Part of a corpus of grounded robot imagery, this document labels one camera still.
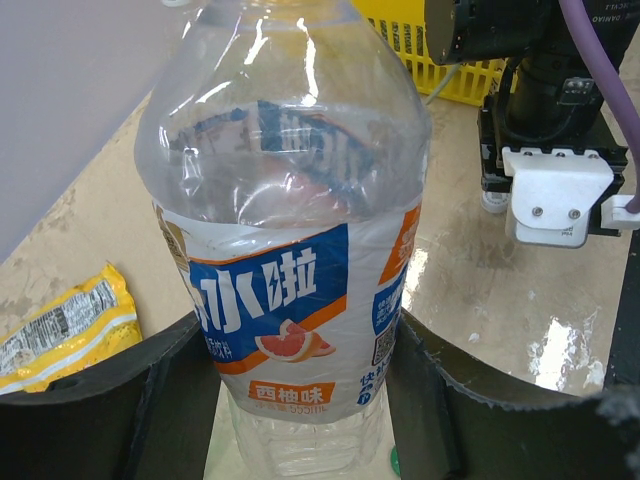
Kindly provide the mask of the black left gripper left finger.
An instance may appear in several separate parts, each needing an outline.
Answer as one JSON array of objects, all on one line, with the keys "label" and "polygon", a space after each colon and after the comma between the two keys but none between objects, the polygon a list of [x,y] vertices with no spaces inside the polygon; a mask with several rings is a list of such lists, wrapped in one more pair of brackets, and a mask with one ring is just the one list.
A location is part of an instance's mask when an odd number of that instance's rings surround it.
[{"label": "black left gripper left finger", "polygon": [[1,398],[4,479],[201,479],[220,390],[188,314],[38,393]]}]

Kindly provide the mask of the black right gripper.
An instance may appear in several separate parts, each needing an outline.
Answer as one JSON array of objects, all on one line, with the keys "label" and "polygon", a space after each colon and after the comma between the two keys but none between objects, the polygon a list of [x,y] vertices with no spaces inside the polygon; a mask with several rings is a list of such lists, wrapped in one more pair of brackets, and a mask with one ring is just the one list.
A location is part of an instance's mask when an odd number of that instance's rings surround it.
[{"label": "black right gripper", "polygon": [[[499,122],[498,96],[485,98],[478,114],[478,133],[481,158],[481,186],[483,191],[508,193],[512,179],[505,174],[502,149],[508,147],[515,152],[523,148],[538,148],[544,153],[554,149],[571,149],[577,154],[587,150],[596,151],[614,172],[613,184],[605,191],[605,198],[617,195],[624,185],[624,170],[627,167],[627,149],[614,140],[613,134],[602,114],[596,116],[594,125],[583,135],[565,137],[546,142],[524,142],[512,137]],[[619,235],[620,230],[604,229],[599,225],[601,214],[593,211],[589,224],[589,235]]]}]

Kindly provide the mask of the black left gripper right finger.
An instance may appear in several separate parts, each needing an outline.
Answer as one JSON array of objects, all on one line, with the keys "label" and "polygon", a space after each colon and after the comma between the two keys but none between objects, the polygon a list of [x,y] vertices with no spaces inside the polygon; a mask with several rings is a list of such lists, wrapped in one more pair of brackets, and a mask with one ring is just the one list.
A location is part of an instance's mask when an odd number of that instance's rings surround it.
[{"label": "black left gripper right finger", "polygon": [[408,312],[386,376],[404,479],[636,479],[639,389],[587,397],[506,374]]}]

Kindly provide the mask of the small labelled clear bottle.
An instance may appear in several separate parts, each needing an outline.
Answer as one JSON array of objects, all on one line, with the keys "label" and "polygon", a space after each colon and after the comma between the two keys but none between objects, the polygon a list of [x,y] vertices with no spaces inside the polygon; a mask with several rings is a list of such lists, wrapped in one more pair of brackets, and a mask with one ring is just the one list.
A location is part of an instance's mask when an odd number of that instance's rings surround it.
[{"label": "small labelled clear bottle", "polygon": [[430,137],[349,1],[211,1],[155,86],[136,168],[257,476],[374,457]]}]

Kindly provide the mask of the small white bottle cap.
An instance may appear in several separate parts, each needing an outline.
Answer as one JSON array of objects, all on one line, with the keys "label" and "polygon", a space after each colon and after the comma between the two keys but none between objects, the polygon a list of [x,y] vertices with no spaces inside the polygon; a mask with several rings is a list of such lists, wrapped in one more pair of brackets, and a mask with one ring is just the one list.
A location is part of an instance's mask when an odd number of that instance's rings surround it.
[{"label": "small white bottle cap", "polygon": [[481,197],[482,207],[491,214],[503,214],[509,207],[510,195],[508,193],[498,193],[484,191]]}]

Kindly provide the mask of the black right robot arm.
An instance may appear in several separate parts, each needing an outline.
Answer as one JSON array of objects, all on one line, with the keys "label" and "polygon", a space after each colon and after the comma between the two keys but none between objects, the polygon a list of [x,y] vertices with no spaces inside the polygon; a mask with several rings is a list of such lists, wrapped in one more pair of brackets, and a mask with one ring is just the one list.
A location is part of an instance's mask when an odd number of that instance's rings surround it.
[{"label": "black right robot arm", "polygon": [[592,150],[613,171],[602,200],[617,194],[628,164],[604,119],[605,101],[571,38],[556,1],[428,1],[428,52],[439,66],[503,59],[496,92],[478,115],[481,185],[505,194],[512,185],[504,149],[544,154]]}]

